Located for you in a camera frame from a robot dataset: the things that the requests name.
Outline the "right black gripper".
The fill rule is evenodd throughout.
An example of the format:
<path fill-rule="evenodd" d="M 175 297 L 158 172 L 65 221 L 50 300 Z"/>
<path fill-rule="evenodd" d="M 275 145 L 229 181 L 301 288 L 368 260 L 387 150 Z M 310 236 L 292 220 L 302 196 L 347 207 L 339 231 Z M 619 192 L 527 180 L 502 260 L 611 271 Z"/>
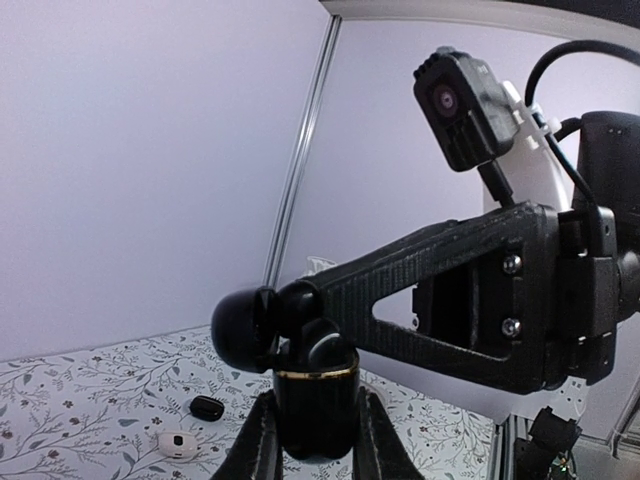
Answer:
<path fill-rule="evenodd" d="M 287 332 L 324 318 L 359 349 L 516 394 L 612 370 L 614 214 L 530 202 L 421 228 L 279 290 Z"/>

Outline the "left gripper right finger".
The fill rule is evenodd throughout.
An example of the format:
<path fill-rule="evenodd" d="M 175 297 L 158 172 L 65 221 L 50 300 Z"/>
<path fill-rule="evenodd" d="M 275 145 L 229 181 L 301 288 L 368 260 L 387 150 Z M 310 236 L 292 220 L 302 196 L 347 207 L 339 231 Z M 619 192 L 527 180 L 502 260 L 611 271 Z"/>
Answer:
<path fill-rule="evenodd" d="M 409 458 L 379 397 L 361 389 L 358 412 L 352 478 L 422 480 L 424 476 Z"/>

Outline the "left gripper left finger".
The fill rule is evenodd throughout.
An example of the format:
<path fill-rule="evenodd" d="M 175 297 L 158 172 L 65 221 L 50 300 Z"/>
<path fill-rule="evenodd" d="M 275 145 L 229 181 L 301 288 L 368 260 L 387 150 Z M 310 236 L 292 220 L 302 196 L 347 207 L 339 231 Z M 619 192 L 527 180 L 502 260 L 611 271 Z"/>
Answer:
<path fill-rule="evenodd" d="M 275 395 L 260 394 L 211 480 L 283 478 L 283 454 L 278 437 Z"/>

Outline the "black earbud charging case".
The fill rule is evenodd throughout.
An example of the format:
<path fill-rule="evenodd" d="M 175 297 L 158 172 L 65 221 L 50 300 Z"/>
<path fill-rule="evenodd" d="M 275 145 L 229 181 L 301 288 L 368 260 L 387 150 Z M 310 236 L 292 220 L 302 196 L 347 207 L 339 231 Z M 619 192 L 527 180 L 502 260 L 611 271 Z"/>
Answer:
<path fill-rule="evenodd" d="M 291 457 L 334 460 L 351 450 L 359 420 L 359 355 L 324 318 L 312 287 L 232 293 L 213 311 L 211 337 L 229 366 L 272 371 L 277 433 Z"/>

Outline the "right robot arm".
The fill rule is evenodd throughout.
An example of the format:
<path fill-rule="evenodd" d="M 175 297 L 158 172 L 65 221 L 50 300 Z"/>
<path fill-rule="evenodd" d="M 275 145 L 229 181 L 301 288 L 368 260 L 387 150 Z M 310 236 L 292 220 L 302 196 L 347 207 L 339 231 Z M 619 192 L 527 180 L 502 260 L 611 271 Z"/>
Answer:
<path fill-rule="evenodd" d="M 639 120 L 598 111 L 563 129 L 581 134 L 568 211 L 523 202 L 431 225 L 291 283 L 281 333 L 324 318 L 363 350 L 516 394 L 608 376 L 639 309 Z"/>

